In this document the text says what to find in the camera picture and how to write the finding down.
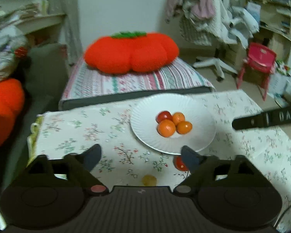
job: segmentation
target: striped fabric cover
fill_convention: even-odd
[[[191,89],[203,86],[214,88],[207,79],[179,58],[155,72],[118,76],[90,69],[81,59],[75,65],[61,102],[135,91]]]

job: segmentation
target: pink chair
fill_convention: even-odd
[[[270,75],[273,73],[277,54],[258,43],[251,43],[249,46],[248,57],[244,60],[244,65],[238,73],[237,89],[241,86],[246,66],[249,66],[265,75],[262,87],[265,89],[263,100],[265,101]]]

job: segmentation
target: plate rim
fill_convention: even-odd
[[[142,143],[144,143],[145,145],[147,145],[148,147],[150,147],[150,148],[152,148],[153,150],[156,150],[156,151],[158,151],[158,152],[161,152],[161,153],[164,153],[164,154],[169,154],[169,155],[181,155],[181,153],[171,153],[171,152],[166,152],[166,151],[162,151],[162,150],[159,150],[159,149],[157,149],[157,148],[154,148],[153,146],[151,146],[151,145],[149,145],[148,143],[146,143],[145,141],[143,141],[139,136],[138,136],[138,134],[135,132],[135,130],[134,130],[134,128],[133,128],[133,125],[132,125],[132,117],[133,117],[133,114],[134,114],[134,111],[135,111],[135,109],[137,109],[137,107],[143,102],[143,101],[145,101],[145,100],[147,100],[147,99],[150,99],[150,98],[154,98],[154,97],[157,97],[157,96],[161,96],[161,95],[177,95],[177,96],[182,96],[182,97],[189,97],[190,99],[192,99],[193,101],[196,101],[195,99],[193,99],[193,98],[191,98],[189,95],[182,95],[182,94],[177,94],[177,93],[161,93],[161,94],[155,94],[155,95],[152,95],[152,96],[149,96],[149,97],[145,97],[145,98],[143,98],[140,102],[138,102],[138,104],[136,105],[136,106],[134,106],[134,108],[132,109],[132,112],[131,112],[131,116],[130,116],[130,127],[132,128],[132,131],[133,131],[133,133],[135,134],[135,136],[142,142]],[[202,107],[203,108],[205,108],[205,110],[210,114],[210,116],[211,116],[211,118],[213,119],[213,121],[214,121],[214,135],[213,135],[213,138],[211,139],[211,142],[207,145],[207,146],[205,146],[204,148],[202,148],[202,149],[199,149],[199,150],[194,150],[195,152],[200,152],[200,151],[202,151],[203,149],[205,149],[206,147],[208,147],[212,142],[213,142],[213,140],[214,140],[214,138],[215,138],[215,136],[216,136],[216,134],[217,134],[217,126],[216,126],[216,121],[215,121],[215,119],[214,119],[214,117],[213,117],[213,115],[210,113],[210,111],[205,107],[205,106],[203,106],[202,105]]]

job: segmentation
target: table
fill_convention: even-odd
[[[279,191],[283,209],[291,204],[291,141],[278,127],[236,132],[235,117],[255,114],[260,107],[242,90],[190,95],[202,102],[216,120],[214,141],[201,154],[220,159],[246,155]],[[173,166],[173,156],[150,149],[133,134],[129,119],[140,99],[48,112],[40,127],[31,160],[40,154],[59,159],[65,154],[82,153],[93,144],[102,146],[103,156],[92,174],[110,190],[114,185],[143,185],[145,175],[156,178],[158,186],[171,189],[189,176]],[[291,210],[278,227],[291,229]]]

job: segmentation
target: paper plate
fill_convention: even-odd
[[[193,129],[185,135],[175,132],[171,137],[162,137],[157,132],[155,118],[162,111],[172,115],[181,112]],[[130,120],[135,135],[149,147],[163,153],[180,155],[184,145],[196,152],[206,148],[216,134],[215,121],[200,102],[179,94],[157,94],[142,100],[132,111]]]

